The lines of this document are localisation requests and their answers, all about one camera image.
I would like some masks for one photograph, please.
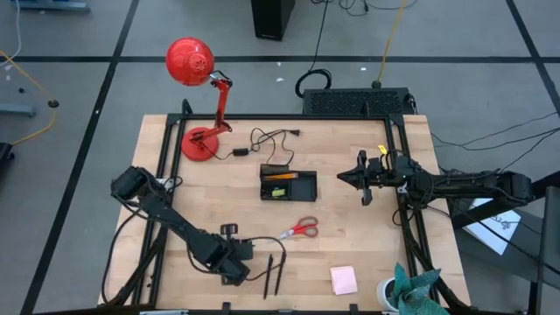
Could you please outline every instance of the red scissors handle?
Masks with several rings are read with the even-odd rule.
[[[299,229],[294,229],[294,235],[296,234],[315,237],[319,235],[319,230],[315,226],[301,227]]]
[[[297,225],[293,227],[294,234],[305,235],[309,237],[315,237],[319,234],[319,230],[317,229],[317,224],[319,224],[319,220],[317,220],[314,216],[304,217],[297,222]]]
[[[310,226],[316,226],[319,224],[319,220],[313,216],[304,217],[299,220],[295,227],[292,227],[294,230],[299,230],[301,228],[306,228]]]

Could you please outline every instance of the scissors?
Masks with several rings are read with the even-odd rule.
[[[319,220],[317,220],[316,217],[304,217],[297,222],[296,226],[280,234],[280,236],[278,236],[278,240],[283,240],[292,235],[305,235],[307,237],[315,237],[319,234],[317,224],[319,224]]]

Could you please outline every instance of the yellow object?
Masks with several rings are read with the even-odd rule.
[[[379,151],[381,151],[382,154],[387,154],[387,149],[383,144],[379,144],[377,147],[379,148]]]
[[[29,79],[29,81],[33,82],[33,84],[35,84],[35,86],[47,97],[48,100],[54,100],[54,98],[49,93],[49,91],[46,88],[44,88],[42,85],[40,85],[37,81],[35,81],[29,74],[27,74],[27,72],[24,71],[24,69],[22,69],[17,63],[15,63],[14,60],[10,58],[10,56],[8,56],[5,52],[1,50],[0,50],[0,54],[3,55],[6,58],[6,60],[8,60],[8,62],[10,62],[24,77]],[[44,127],[43,129],[37,132],[30,134],[29,136],[24,136],[23,138],[17,140],[16,142],[13,142],[11,145],[21,144],[25,140],[29,140],[35,136],[42,134],[43,132],[49,130],[54,125],[55,121],[56,121],[56,110],[54,110],[54,108],[51,108],[51,121],[46,127]]]
[[[285,189],[276,189],[272,191],[272,197],[282,197],[286,194]]]
[[[38,135],[42,134],[43,132],[49,130],[54,125],[54,121],[56,121],[56,110],[51,108],[51,121],[49,122],[49,124],[46,127],[44,127],[43,129],[41,129],[37,132],[34,132],[34,133],[30,134],[29,136],[24,136],[23,138],[17,140],[16,142],[13,142],[11,145],[21,144],[25,140],[29,140],[29,139],[31,139],[35,136],[38,136]]]
[[[393,28],[391,28],[391,34],[388,36],[387,44],[385,45],[385,52],[383,53],[383,59],[381,60],[381,70],[379,71],[379,75],[377,76],[377,80],[379,82],[382,81],[383,71],[385,71],[385,60],[387,59],[387,54],[389,53],[389,47],[391,46],[391,41],[393,40],[393,36],[395,35],[396,27],[399,25],[399,21],[401,20],[401,16],[403,15],[406,1],[407,0],[402,0],[401,7],[399,8],[398,13],[396,13],[395,22],[393,22]]]
[[[298,174],[294,172],[294,173],[287,173],[287,174],[269,175],[263,177],[262,179],[276,180],[276,179],[297,179],[297,178],[298,178]]]

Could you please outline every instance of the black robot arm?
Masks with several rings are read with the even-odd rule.
[[[387,155],[368,160],[366,152],[361,150],[358,165],[337,177],[363,191],[363,206],[373,200],[370,186],[399,188],[399,194],[404,194],[415,209],[425,208],[438,198],[492,198],[509,207],[525,206],[534,199],[531,179],[512,171],[432,175],[405,155],[398,155],[393,167],[388,165],[388,160]]]
[[[133,206],[143,210],[148,214],[149,220],[167,226],[185,241],[189,251],[187,254],[192,253],[194,259],[206,267],[205,272],[223,276],[228,284],[233,285],[240,285],[249,274],[250,270],[242,260],[252,258],[251,242],[233,238],[225,240],[218,234],[197,229],[171,207],[167,189],[144,168],[129,167],[111,183],[111,196],[128,208]],[[136,284],[130,283],[123,289],[128,293],[130,286],[134,285]],[[124,293],[120,295],[122,298],[127,296]]]

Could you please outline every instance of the lamp base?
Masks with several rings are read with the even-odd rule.
[[[216,154],[218,151],[218,137],[212,136],[201,143],[196,143],[191,141],[191,137],[194,134],[204,132],[208,130],[206,127],[197,127],[190,129],[185,136],[183,136],[183,142],[181,143],[181,150],[183,154],[191,161],[206,161]]]

